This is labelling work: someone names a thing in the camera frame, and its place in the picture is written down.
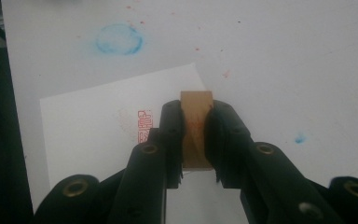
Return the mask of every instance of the red stamp mark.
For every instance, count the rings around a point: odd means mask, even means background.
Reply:
[[[138,111],[138,143],[147,141],[150,128],[153,128],[153,114],[151,110]]]

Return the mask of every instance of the white paper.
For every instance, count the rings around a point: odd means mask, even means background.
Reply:
[[[125,168],[150,119],[158,127],[165,103],[180,91],[204,90],[190,64],[41,99],[50,187],[69,175],[102,181]]]

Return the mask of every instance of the blue ink ring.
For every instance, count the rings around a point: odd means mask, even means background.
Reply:
[[[141,34],[124,24],[104,27],[97,37],[98,49],[106,54],[131,55],[137,53],[144,43]]]

